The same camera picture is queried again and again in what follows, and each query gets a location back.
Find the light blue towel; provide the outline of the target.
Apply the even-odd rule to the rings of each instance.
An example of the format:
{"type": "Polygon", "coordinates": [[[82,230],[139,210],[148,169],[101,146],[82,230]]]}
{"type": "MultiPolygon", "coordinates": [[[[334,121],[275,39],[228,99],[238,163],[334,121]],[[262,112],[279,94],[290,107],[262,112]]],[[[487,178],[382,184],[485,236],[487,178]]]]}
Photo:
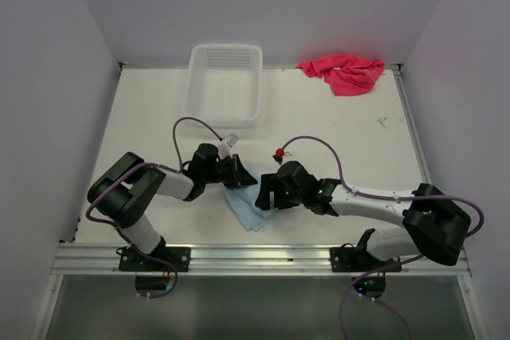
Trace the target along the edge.
{"type": "Polygon", "coordinates": [[[260,193],[259,185],[224,189],[222,192],[242,227],[247,231],[259,231],[276,212],[272,197],[268,210],[263,210],[255,205],[260,193]]]}

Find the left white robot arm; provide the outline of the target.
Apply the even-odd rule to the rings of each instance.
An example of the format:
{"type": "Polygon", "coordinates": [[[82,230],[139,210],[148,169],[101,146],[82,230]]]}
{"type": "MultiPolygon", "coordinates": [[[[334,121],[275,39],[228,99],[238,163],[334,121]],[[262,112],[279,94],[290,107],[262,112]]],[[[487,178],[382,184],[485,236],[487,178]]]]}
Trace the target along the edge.
{"type": "Polygon", "coordinates": [[[145,211],[157,194],[191,202],[209,184],[236,190],[255,186],[257,180],[241,164],[237,154],[222,154],[217,146],[209,143],[199,145],[192,159],[179,170],[146,162],[137,154],[127,152],[90,187],[85,216],[113,227],[147,270],[171,270],[176,262],[145,211]]]}

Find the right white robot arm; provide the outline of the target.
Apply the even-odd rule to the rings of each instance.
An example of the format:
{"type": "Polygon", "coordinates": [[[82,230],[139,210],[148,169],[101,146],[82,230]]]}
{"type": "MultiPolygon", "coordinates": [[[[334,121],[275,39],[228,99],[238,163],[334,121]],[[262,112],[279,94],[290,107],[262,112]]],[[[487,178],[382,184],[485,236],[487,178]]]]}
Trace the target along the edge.
{"type": "Polygon", "coordinates": [[[422,183],[415,190],[364,190],[340,179],[318,179],[297,161],[262,175],[255,205],[262,210],[302,205],[320,216],[390,223],[389,229],[366,230],[357,244],[355,261],[368,271],[400,256],[422,255],[453,266],[471,225],[470,216],[430,184],[422,183]]]}

